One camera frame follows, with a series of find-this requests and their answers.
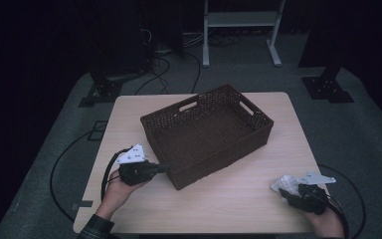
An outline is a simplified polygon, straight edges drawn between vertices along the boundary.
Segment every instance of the cable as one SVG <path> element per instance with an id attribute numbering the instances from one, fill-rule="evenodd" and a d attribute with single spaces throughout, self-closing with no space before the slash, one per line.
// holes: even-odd
<path id="1" fill-rule="evenodd" d="M 116 161 L 117 157 L 123 153 L 123 152 L 128 152 L 130 149 L 132 149 L 132 147 L 130 148 L 125 148 L 119 152 L 117 152 L 116 154 L 113 155 L 113 157 L 110 159 L 110 162 L 109 164 L 107 165 L 106 167 L 106 170 L 104 171 L 104 176 L 103 176 L 103 180 L 101 182 L 101 189 L 100 189 L 100 199 L 101 201 L 103 201 L 103 198 L 104 198 L 104 194 L 106 193 L 106 185 L 108 182 L 110 182 L 110 180 L 107 180 L 107 178 L 109 177 L 109 174 L 110 174 L 110 169 L 111 167 L 113 166 L 114 162 Z"/>
<path id="2" fill-rule="evenodd" d="M 140 29 L 140 31 L 141 31 L 141 32 L 146 32 L 146 33 L 148 33 L 148 40 L 147 40 L 147 43 L 150 43 L 150 41 L 151 41 L 151 32 L 148 31 L 147 29 Z"/>
<path id="3" fill-rule="evenodd" d="M 330 195 L 327 195 L 328 199 L 330 201 L 333 202 L 333 205 L 335 205 L 337 207 L 337 209 L 339 209 L 339 211 L 341 211 L 343 214 L 344 214 L 344 211 L 343 211 L 343 207 L 342 205 L 336 200 L 334 199 L 333 197 L 331 197 Z"/>
<path id="4" fill-rule="evenodd" d="M 239 42 L 241 42 L 240 36 L 236 36 L 236 38 L 238 40 L 234 41 L 230 37 L 225 37 L 223 35 L 215 35 L 215 36 L 213 36 L 213 38 L 210 38 L 210 41 L 213 41 L 213 39 L 214 39 L 214 40 L 218 41 L 218 43 L 210 42 L 209 45 L 212 47 L 226 48 L 226 47 L 229 47 L 229 46 L 232 46 L 232 45 L 235 45 L 235 44 L 238 44 Z"/>
<path id="5" fill-rule="evenodd" d="M 198 60 L 198 58 L 190 53 L 184 53 L 186 55 L 189 55 L 191 57 L 193 57 L 195 59 L 195 61 L 197 61 L 197 65 L 198 65 L 198 74 L 197 74 L 197 78 L 195 79 L 195 82 L 194 82 L 194 86 L 192 87 L 192 91 L 191 91 L 191 94 L 194 94 L 194 91 L 195 91 L 195 87 L 197 86 L 197 82 L 198 80 L 200 79 L 200 74 L 201 74 L 201 68 L 200 68 L 200 61 Z"/>
<path id="6" fill-rule="evenodd" d="M 116 176 L 116 177 L 113 177 L 113 178 L 109 179 L 107 182 L 110 182 L 110 181 L 112 181 L 112 180 L 114 180 L 114 179 L 116 179 L 116 178 L 119 178 L 119 177 L 120 177 L 119 175 Z"/>
<path id="7" fill-rule="evenodd" d="M 326 206 L 330 208 L 336 215 L 339 217 L 339 220 L 343 226 L 343 233 L 344 237 L 347 239 L 349 238 L 349 225 L 348 222 L 346 221 L 346 217 L 343 214 L 343 212 L 340 212 L 333 204 L 330 202 L 327 202 Z"/>
<path id="8" fill-rule="evenodd" d="M 169 65 L 169 62 L 168 62 L 167 60 L 165 60 L 165 59 L 157 58 L 157 57 L 156 57 L 156 59 L 159 61 L 159 67 L 161 66 L 161 65 L 160 65 L 160 60 L 165 61 L 166 64 Z M 152 69 L 152 73 L 159 79 L 160 83 L 163 85 L 163 89 L 160 90 L 160 95 L 163 94 L 163 91 L 166 93 L 166 95 L 169 95 L 169 92 L 167 91 L 167 86 L 169 86 L 169 83 L 168 83 L 164 78 L 162 78 L 162 75 L 157 74 L 157 73 L 154 71 L 154 68 Z"/>
<path id="9" fill-rule="evenodd" d="M 51 171 L 51 178 L 49 180 L 49 188 L 51 190 L 51 194 L 52 194 L 52 198 L 55 202 L 55 204 L 57 205 L 57 207 L 61 210 L 61 212 L 68 218 L 70 219 L 70 221 L 74 222 L 74 218 L 70 216 L 70 214 L 68 214 L 61 206 L 61 204 L 58 202 L 58 199 L 55 195 L 55 192 L 54 192 L 54 187 L 53 187 L 53 178 L 54 178 L 54 172 L 55 172 L 55 169 L 57 168 L 57 165 L 59 163 L 59 161 L 61 160 L 61 158 L 64 156 L 64 154 L 74 145 L 76 144 L 78 141 L 80 141 L 83 137 L 89 135 L 90 133 L 94 132 L 96 129 L 98 128 L 101 128 L 101 127 L 104 127 L 104 126 L 107 126 L 107 124 L 104 124 L 104 125 L 100 125 L 98 127 L 95 127 L 94 129 L 84 133 L 83 135 L 81 135 L 80 137 L 78 137 L 76 140 L 74 140 L 68 147 L 66 147 L 64 149 L 64 151 L 59 155 L 59 157 L 57 158 L 57 160 L 55 161 L 54 163 L 54 167 L 52 168 L 52 171 Z"/>
<path id="10" fill-rule="evenodd" d="M 156 74 L 155 77 L 151 78 L 150 80 L 148 80 L 147 82 L 145 82 L 144 84 L 141 85 L 141 87 L 139 87 L 136 92 L 135 92 L 135 95 L 138 95 L 139 91 L 141 91 L 141 89 L 143 89 L 147 84 L 149 84 L 150 82 L 154 81 L 155 79 L 159 78 L 160 76 L 164 75 L 170 68 L 170 64 L 167 60 L 163 59 L 163 58 L 159 58 L 159 60 L 162 60 L 164 61 L 166 64 L 167 64 L 167 68 L 159 75 Z"/>
<path id="11" fill-rule="evenodd" d="M 197 37 L 189 40 L 188 42 L 184 43 L 184 47 L 188 47 L 188 46 L 191 46 L 195 43 L 198 43 L 199 41 L 201 41 L 201 39 L 203 39 L 203 33 L 190 33 L 190 34 L 183 34 L 184 37 L 186 37 L 186 35 L 198 35 Z"/>
<path id="12" fill-rule="evenodd" d="M 227 12 L 229 12 L 229 10 L 231 10 L 231 7 L 232 7 L 232 3 L 234 2 L 234 0 L 231 0 L 231 2 L 229 3 L 229 7 L 228 7 L 228 10 Z"/>
<path id="13" fill-rule="evenodd" d="M 334 169 L 332 167 L 329 167 L 329 166 L 326 166 L 326 165 L 323 165 L 323 164 L 319 164 L 318 166 L 319 167 L 327 168 L 327 169 L 329 169 L 329 170 L 339 174 L 340 176 L 344 177 L 349 182 L 349 184 L 353 187 L 353 189 L 355 190 L 355 192 L 356 192 L 356 194 L 357 194 L 357 196 L 359 198 L 359 201 L 361 203 L 361 207 L 362 207 L 362 222 L 361 222 L 361 225 L 360 225 L 358 231 L 353 235 L 352 239 L 357 238 L 361 234 L 362 230 L 364 229 L 365 222 L 366 222 L 366 219 L 367 219 L 367 211 L 365 209 L 365 203 L 364 203 L 364 199 L 362 198 L 361 193 L 359 192 L 359 190 L 355 186 L 355 184 L 346 175 L 344 175 L 343 173 L 337 171 L 336 169 Z"/>

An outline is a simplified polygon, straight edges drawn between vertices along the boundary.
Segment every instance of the wooden table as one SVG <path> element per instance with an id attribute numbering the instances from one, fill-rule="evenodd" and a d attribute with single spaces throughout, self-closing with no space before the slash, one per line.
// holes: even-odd
<path id="1" fill-rule="evenodd" d="M 298 233 L 309 225 L 283 203 L 270 185 L 285 174 L 319 172 L 292 104 L 285 93 L 246 93 L 275 121 L 268 144 L 231 166 L 177 191 L 165 174 L 135 191 L 113 215 L 113 233 Z M 100 204 L 100 184 L 117 151 L 142 143 L 157 162 L 139 118 L 192 95 L 122 96 L 113 107 L 95 159 L 74 230 L 80 232 Z"/>

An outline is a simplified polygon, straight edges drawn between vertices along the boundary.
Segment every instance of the dark background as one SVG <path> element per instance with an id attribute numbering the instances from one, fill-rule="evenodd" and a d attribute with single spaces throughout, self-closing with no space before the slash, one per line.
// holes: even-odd
<path id="1" fill-rule="evenodd" d="M 268 2 L 234 2 L 231 10 L 276 7 Z M 113 63 L 107 55 L 122 50 L 107 41 L 130 36 L 118 31 L 116 24 L 122 21 L 114 20 L 108 27 L 110 23 L 98 16 L 93 20 L 93 13 L 83 15 L 90 16 L 85 24 L 73 3 L 0 0 L 0 220 L 78 78 L 95 65 Z M 214 8 L 222 4 L 211 2 Z M 178 6 L 182 13 L 170 16 L 182 17 L 183 31 L 201 31 L 203 1 L 182 0 Z M 139 2 L 138 9 L 143 7 L 146 14 L 139 22 L 155 27 L 151 16 L 154 6 Z M 87 32 L 85 26 L 86 30 L 106 32 Z M 382 1 L 287 0 L 281 32 L 298 34 L 308 28 L 311 32 L 300 66 L 326 66 L 339 53 L 343 66 L 364 83 L 382 109 Z M 102 34 L 105 37 L 99 42 L 96 38 Z M 122 65 L 122 59 L 131 56 L 109 57 L 118 57 Z"/>

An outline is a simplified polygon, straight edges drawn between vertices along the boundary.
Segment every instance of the black cable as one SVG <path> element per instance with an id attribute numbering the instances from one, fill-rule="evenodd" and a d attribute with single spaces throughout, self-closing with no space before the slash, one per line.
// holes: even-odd
<path id="1" fill-rule="evenodd" d="M 194 94 L 194 91 L 195 91 L 195 87 L 197 86 L 197 82 L 198 80 L 200 79 L 200 74 L 201 74 L 201 68 L 200 68 L 200 61 L 198 60 L 198 58 L 190 53 L 184 53 L 186 55 L 189 55 L 191 57 L 193 57 L 195 59 L 195 61 L 197 61 L 197 65 L 198 65 L 198 74 L 197 74 L 197 78 L 195 79 L 195 82 L 194 82 L 194 86 L 192 87 L 192 91 L 191 91 L 191 94 Z"/>
<path id="2" fill-rule="evenodd" d="M 129 82 L 129 81 L 132 81 L 132 80 L 135 80 L 135 79 L 139 79 L 139 78 L 142 78 L 143 76 L 145 76 L 146 74 L 148 73 L 148 69 L 144 69 L 144 70 L 141 70 L 139 73 L 135 73 L 135 74 L 132 74 L 131 76 L 127 76 L 127 77 L 123 77 L 121 79 L 117 79 L 117 80 L 110 80 L 110 79 L 107 79 L 109 82 L 113 83 L 113 84 L 116 84 L 116 85 L 122 85 L 124 84 L 125 82 Z"/>
<path id="3" fill-rule="evenodd" d="M 337 209 L 339 209 L 339 211 L 342 212 L 342 214 L 345 214 L 344 211 L 343 211 L 343 207 L 340 205 L 340 203 L 339 203 L 336 199 L 334 199 L 334 198 L 331 197 L 330 195 L 327 195 L 327 197 L 328 197 L 328 199 L 329 199 L 330 201 L 332 201 L 332 204 L 333 204 L 335 207 L 337 207 Z"/>
<path id="4" fill-rule="evenodd" d="M 107 180 L 107 178 L 109 177 L 109 174 L 110 174 L 110 170 L 114 164 L 114 162 L 116 161 L 117 157 L 123 153 L 123 152 L 128 152 L 130 149 L 132 149 L 132 147 L 130 148 L 125 148 L 119 152 L 117 152 L 116 154 L 113 155 L 113 157 L 110 159 L 110 162 L 109 164 L 107 165 L 106 167 L 106 170 L 104 171 L 104 176 L 103 176 L 103 180 L 101 182 L 101 188 L 100 188 L 100 199 L 101 201 L 103 201 L 103 198 L 104 198 L 104 194 L 106 193 L 106 185 L 107 183 L 109 182 L 109 180 Z"/>
<path id="5" fill-rule="evenodd" d="M 64 154 L 74 145 L 76 144 L 78 141 L 80 141 L 83 137 L 89 135 L 90 133 L 94 132 L 97 128 L 101 128 L 101 127 L 104 127 L 106 126 L 106 124 L 104 125 L 100 125 L 98 127 L 95 127 L 94 129 L 84 133 L 83 135 L 81 135 L 80 137 L 78 137 L 76 140 L 74 140 L 68 147 L 66 147 L 64 149 L 64 151 L 59 155 L 59 157 L 57 158 L 57 160 L 55 161 L 54 163 L 54 167 L 52 168 L 52 171 L 51 171 L 51 178 L 49 180 L 49 187 L 50 187 L 50 190 L 51 190 L 51 195 L 52 195 L 52 198 L 55 202 L 55 204 L 57 205 L 57 207 L 61 210 L 61 212 L 67 216 L 68 219 L 70 219 L 72 222 L 74 222 L 74 218 L 71 217 L 61 206 L 61 204 L 58 202 L 58 199 L 55 195 L 55 192 L 54 192 L 54 187 L 53 187 L 53 178 L 54 178 L 54 172 L 55 172 L 55 169 L 57 168 L 57 165 L 59 163 L 59 161 L 61 160 L 61 158 L 64 156 Z"/>
<path id="6" fill-rule="evenodd" d="M 113 178 L 109 179 L 107 182 L 110 182 L 110 181 L 112 181 L 112 180 L 114 180 L 114 179 L 117 179 L 117 178 L 119 178 L 119 177 L 120 177 L 120 175 L 118 175 L 118 176 L 116 176 L 116 177 L 113 177 Z"/>
<path id="7" fill-rule="evenodd" d="M 225 37 L 225 36 L 222 36 L 222 35 L 215 35 L 213 37 L 211 37 L 209 40 L 209 45 L 211 47 L 218 47 L 218 48 L 226 48 L 226 47 L 229 47 L 229 46 L 232 46 L 232 45 L 235 45 L 235 44 L 238 44 L 239 42 L 241 42 L 241 37 L 240 36 L 235 36 L 238 40 L 234 41 L 232 38 L 230 37 Z"/>
<path id="8" fill-rule="evenodd" d="M 327 168 L 327 169 L 329 169 L 329 170 L 339 174 L 340 176 L 345 178 L 349 182 L 349 184 L 353 187 L 353 189 L 355 190 L 355 192 L 356 192 L 356 194 L 357 194 L 357 196 L 359 198 L 359 201 L 361 203 L 361 207 L 362 207 L 362 222 L 361 222 L 361 225 L 360 225 L 358 231 L 353 235 L 352 239 L 357 238 L 361 234 L 362 230 L 364 229 L 365 222 L 366 222 L 366 219 L 367 219 L 367 211 L 366 211 L 364 199 L 362 198 L 361 193 L 359 192 L 359 190 L 355 186 L 355 184 L 346 175 L 344 175 L 343 173 L 337 171 L 336 169 L 334 169 L 332 167 L 329 167 L 329 166 L 326 166 L 326 165 L 323 165 L 323 164 L 319 164 L 318 166 Z"/>
<path id="9" fill-rule="evenodd" d="M 135 95 L 138 95 L 139 91 L 141 91 L 141 89 L 143 89 L 147 84 L 149 84 L 150 82 L 158 79 L 160 76 L 163 76 L 170 68 L 170 64 L 167 60 L 163 59 L 163 58 L 159 58 L 159 60 L 162 60 L 164 61 L 166 64 L 167 64 L 167 68 L 159 75 L 156 75 L 155 77 L 151 78 L 150 80 L 148 80 L 147 82 L 145 82 L 144 84 L 141 85 L 141 87 L 139 87 L 137 89 L 137 91 L 135 92 Z"/>
<path id="10" fill-rule="evenodd" d="M 336 215 L 339 217 L 339 220 L 343 226 L 343 233 L 344 233 L 344 238 L 348 239 L 349 238 L 349 225 L 348 222 L 346 221 L 346 217 L 343 214 L 343 212 L 339 211 L 333 204 L 330 202 L 326 203 L 326 206 L 330 208 Z"/>
<path id="11" fill-rule="evenodd" d="M 156 58 L 156 59 L 158 59 L 159 61 L 160 61 L 160 60 L 162 60 L 162 61 L 166 61 L 166 63 L 169 64 L 169 62 L 168 62 L 167 60 L 165 60 L 165 59 L 161 59 L 161 58 Z M 157 73 L 154 71 L 154 68 L 152 69 L 152 73 L 153 73 L 156 77 L 158 77 L 160 83 L 163 85 L 163 89 L 160 90 L 160 95 L 163 93 L 163 91 L 166 93 L 166 95 L 169 95 L 169 92 L 167 91 L 167 87 L 169 86 L 169 83 L 168 83 L 165 79 L 162 78 L 162 75 L 157 74 Z"/>

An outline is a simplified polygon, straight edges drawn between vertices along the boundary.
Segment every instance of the human hand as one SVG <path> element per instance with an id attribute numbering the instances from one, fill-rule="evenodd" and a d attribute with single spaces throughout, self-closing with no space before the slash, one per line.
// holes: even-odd
<path id="1" fill-rule="evenodd" d="M 326 207 L 321 215 L 303 212 L 305 218 L 311 223 L 315 236 L 344 238 L 344 230 L 339 217 L 330 208 Z"/>
<path id="2" fill-rule="evenodd" d="M 106 193 L 95 215 L 110 220 L 113 213 L 126 202 L 132 192 L 142 187 L 145 183 L 147 182 L 128 186 L 120 180 L 119 171 L 114 171 L 110 174 Z"/>

